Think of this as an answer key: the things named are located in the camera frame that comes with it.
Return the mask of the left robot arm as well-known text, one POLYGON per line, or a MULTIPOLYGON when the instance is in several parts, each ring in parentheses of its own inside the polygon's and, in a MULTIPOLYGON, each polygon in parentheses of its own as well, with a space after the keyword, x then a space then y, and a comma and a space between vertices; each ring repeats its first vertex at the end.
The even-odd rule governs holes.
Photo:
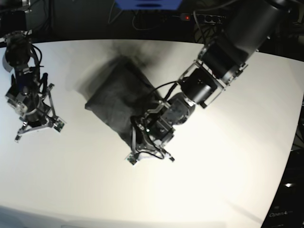
POLYGON ((247 60, 290 12, 290 0, 246 0, 224 28, 203 46, 197 58, 173 82, 164 97, 152 90, 142 112, 131 117, 131 153, 164 159, 174 126, 184 124, 197 105, 207 107, 214 92, 223 92, 247 60))

